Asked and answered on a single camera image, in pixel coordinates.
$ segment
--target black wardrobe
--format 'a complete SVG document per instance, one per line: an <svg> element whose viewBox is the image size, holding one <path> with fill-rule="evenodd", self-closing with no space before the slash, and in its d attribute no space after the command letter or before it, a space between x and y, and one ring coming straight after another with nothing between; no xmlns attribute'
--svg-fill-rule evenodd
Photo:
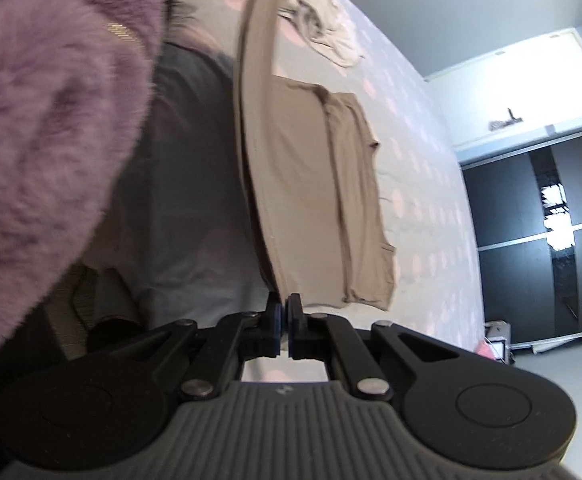
<svg viewBox="0 0 582 480"><path fill-rule="evenodd" d="M513 343L581 333L582 136L463 174L486 320Z"/></svg>

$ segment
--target bed sheet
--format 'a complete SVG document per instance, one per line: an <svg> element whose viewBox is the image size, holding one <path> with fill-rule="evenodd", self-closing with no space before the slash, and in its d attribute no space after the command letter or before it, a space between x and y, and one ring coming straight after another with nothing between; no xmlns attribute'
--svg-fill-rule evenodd
<svg viewBox="0 0 582 480"><path fill-rule="evenodd" d="M391 319L468 350L484 339L478 252L465 185L444 118L423 78L349 0L363 58L342 68L312 50L279 18L276 75L356 94L380 148L375 158L386 237L396 247L389 312L363 304L308 312L346 316L368 328ZM203 30L214 48L235 53L245 0L175 0L168 38L183 25Z"/></svg>

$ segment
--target metal screw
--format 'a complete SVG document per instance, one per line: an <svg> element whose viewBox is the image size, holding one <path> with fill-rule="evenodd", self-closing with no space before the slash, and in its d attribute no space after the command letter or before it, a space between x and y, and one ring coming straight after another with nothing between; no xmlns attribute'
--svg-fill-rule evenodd
<svg viewBox="0 0 582 480"><path fill-rule="evenodd" d="M367 377L366 379L357 382L357 389L359 391L363 394L374 397L385 395L390 387L391 386L389 386L388 382L377 377Z"/></svg>
<svg viewBox="0 0 582 480"><path fill-rule="evenodd" d="M203 379L190 379L182 383L180 390L191 397L206 397L213 392L213 384Z"/></svg>

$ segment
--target purple fleece robe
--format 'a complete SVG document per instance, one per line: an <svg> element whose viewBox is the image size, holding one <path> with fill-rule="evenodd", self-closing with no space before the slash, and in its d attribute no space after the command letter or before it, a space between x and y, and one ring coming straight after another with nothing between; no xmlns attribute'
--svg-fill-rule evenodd
<svg viewBox="0 0 582 480"><path fill-rule="evenodd" d="M148 107L162 7L0 0L0 346L107 206Z"/></svg>

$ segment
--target beige fabric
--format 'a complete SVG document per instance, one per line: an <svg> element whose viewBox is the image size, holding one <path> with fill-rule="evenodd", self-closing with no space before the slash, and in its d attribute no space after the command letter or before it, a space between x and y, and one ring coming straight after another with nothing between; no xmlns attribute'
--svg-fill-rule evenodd
<svg viewBox="0 0 582 480"><path fill-rule="evenodd" d="M300 293L305 305L387 310L393 248L379 210L375 140L355 96L271 75L275 1L247 4L234 92L243 184L277 289L283 299Z"/></svg>
<svg viewBox="0 0 582 480"><path fill-rule="evenodd" d="M338 0L279 0L278 12L324 57L343 67L359 61L355 25Z"/></svg>

